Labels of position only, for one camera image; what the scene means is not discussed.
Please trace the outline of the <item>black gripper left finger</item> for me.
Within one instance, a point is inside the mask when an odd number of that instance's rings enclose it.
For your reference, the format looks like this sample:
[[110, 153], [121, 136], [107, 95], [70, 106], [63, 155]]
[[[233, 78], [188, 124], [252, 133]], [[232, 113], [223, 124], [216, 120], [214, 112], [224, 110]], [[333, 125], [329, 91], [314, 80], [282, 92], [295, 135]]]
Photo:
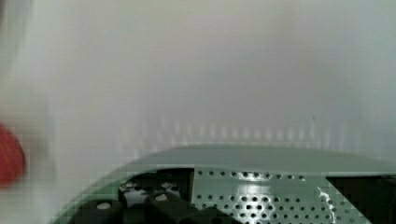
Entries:
[[120, 184], [115, 200], [83, 203], [67, 224], [242, 224], [216, 207], [191, 201], [192, 168], [164, 169]]

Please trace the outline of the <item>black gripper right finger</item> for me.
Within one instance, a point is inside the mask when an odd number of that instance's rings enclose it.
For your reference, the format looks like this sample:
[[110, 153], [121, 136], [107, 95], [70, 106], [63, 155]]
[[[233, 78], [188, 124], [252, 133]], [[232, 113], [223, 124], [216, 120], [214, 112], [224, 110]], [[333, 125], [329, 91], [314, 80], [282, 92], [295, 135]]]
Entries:
[[394, 175], [327, 176], [326, 179], [372, 224], [395, 224]]

